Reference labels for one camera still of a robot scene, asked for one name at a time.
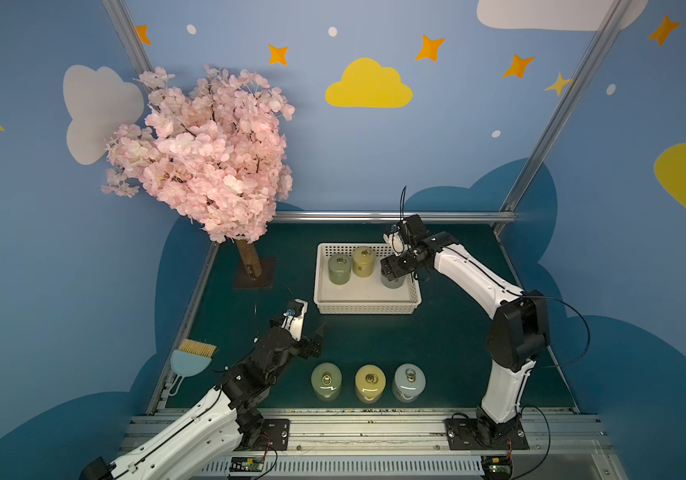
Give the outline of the green tea canister front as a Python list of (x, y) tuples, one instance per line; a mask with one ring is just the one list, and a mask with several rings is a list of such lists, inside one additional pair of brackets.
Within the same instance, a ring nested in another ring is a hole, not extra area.
[(341, 391), (342, 373), (331, 362), (318, 364), (311, 374), (311, 386), (316, 397), (324, 402), (335, 400)]

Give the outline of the green tea canister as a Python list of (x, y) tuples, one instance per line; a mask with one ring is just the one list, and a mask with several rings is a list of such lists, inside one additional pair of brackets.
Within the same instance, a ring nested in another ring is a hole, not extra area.
[(311, 374), (311, 386), (316, 397), (324, 402), (335, 400), (341, 391), (342, 373), (331, 362), (318, 364)]
[(334, 255), (328, 259), (328, 278), (334, 285), (345, 285), (351, 277), (352, 261), (348, 255)]

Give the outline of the blue tea canister back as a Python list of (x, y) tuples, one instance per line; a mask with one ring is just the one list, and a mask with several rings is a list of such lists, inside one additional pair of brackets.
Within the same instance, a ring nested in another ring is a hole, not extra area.
[(402, 276), (394, 279), (389, 279), (385, 275), (381, 274), (380, 281), (382, 285), (388, 289), (398, 289), (404, 284), (405, 277)]

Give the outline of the blue tea canister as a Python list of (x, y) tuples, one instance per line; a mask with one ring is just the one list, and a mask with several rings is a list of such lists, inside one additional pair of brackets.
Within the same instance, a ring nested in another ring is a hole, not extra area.
[(382, 285), (388, 289), (398, 289), (404, 284), (405, 277), (402, 276), (394, 279), (389, 279), (385, 275), (381, 274), (380, 281)]
[(392, 391), (395, 398), (403, 403), (418, 399), (426, 387), (426, 377), (422, 369), (411, 363), (400, 365), (394, 374)]

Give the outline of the yellow tea canister back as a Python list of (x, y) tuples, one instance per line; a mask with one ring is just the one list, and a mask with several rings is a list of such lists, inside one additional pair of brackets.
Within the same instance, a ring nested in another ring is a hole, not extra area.
[(352, 254), (352, 273), (360, 278), (372, 275), (377, 255), (374, 250), (367, 246), (356, 247)]

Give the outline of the yellow tea canister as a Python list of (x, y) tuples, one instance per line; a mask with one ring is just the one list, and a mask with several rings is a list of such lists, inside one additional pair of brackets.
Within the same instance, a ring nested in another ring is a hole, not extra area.
[(352, 273), (360, 278), (372, 275), (377, 255), (374, 250), (367, 246), (356, 247), (352, 254)]
[(364, 365), (356, 372), (356, 396), (365, 404), (377, 402), (383, 395), (386, 385), (387, 376), (383, 370), (376, 365)]

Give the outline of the yellow tea canister front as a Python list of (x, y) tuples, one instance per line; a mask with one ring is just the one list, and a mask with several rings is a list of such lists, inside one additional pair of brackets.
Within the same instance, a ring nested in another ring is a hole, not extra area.
[(356, 372), (356, 396), (365, 404), (377, 402), (383, 395), (386, 385), (387, 376), (383, 370), (376, 365), (364, 365)]

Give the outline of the green tea canister back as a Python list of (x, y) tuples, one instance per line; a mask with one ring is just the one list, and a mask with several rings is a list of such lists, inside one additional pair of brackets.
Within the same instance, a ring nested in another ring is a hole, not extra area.
[(345, 285), (351, 277), (352, 261), (348, 255), (334, 255), (328, 259), (328, 278), (334, 285)]

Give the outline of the blue tea canister front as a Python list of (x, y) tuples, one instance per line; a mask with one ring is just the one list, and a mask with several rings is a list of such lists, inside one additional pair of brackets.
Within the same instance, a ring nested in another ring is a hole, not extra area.
[(426, 387), (426, 377), (422, 369), (411, 363), (400, 365), (394, 374), (392, 391), (395, 398), (403, 403), (418, 399)]

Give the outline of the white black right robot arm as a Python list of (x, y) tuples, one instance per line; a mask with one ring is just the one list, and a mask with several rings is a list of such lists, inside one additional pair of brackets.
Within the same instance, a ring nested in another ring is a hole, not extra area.
[(497, 275), (447, 232), (431, 233), (419, 215), (400, 219), (384, 234), (391, 254), (380, 261), (393, 281), (420, 269), (452, 280), (491, 320), (486, 350), (491, 357), (488, 385), (476, 412), (476, 431), (485, 444), (517, 428), (521, 398), (536, 357), (550, 344), (547, 299)]

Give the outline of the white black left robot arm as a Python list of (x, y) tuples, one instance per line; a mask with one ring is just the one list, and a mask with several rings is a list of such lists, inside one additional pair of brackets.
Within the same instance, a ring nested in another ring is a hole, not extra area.
[(310, 338), (272, 327), (250, 354), (186, 413), (129, 453), (108, 462), (99, 457), (81, 479), (189, 479), (213, 458), (242, 444), (253, 446), (262, 433), (258, 405), (295, 357), (321, 354), (326, 326)]

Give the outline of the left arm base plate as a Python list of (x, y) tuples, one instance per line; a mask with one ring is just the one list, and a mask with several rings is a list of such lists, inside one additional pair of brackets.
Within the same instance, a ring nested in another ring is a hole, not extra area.
[(267, 446), (276, 451), (286, 451), (290, 437), (291, 421), (286, 418), (263, 419), (243, 435), (240, 450), (265, 450)]

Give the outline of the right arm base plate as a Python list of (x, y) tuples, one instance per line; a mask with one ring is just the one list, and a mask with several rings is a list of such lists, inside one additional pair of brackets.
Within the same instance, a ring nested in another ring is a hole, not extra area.
[(515, 417), (505, 423), (483, 418), (455, 416), (444, 420), (445, 434), (451, 450), (528, 450), (529, 444)]

